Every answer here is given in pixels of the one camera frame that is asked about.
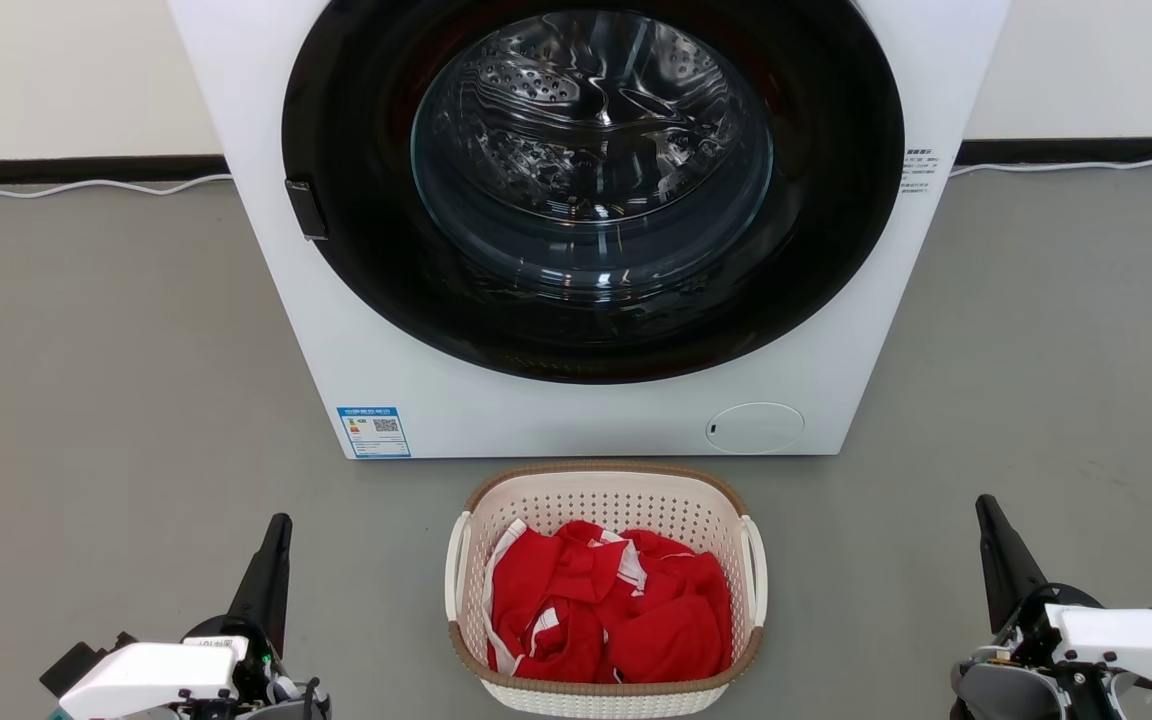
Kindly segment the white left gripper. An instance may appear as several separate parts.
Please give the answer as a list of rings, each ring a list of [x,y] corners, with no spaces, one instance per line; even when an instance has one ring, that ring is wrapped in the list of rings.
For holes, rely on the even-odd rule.
[[[60,719],[255,719],[287,702],[282,655],[291,588],[291,516],[271,516],[227,615],[179,642],[119,634],[58,661]]]

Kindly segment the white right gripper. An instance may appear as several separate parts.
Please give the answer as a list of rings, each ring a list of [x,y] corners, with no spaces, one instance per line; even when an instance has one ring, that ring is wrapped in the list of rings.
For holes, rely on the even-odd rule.
[[[990,628],[1011,661],[1129,673],[1152,689],[1152,609],[1106,609],[1078,588],[1048,583],[996,497],[978,497],[975,516]]]

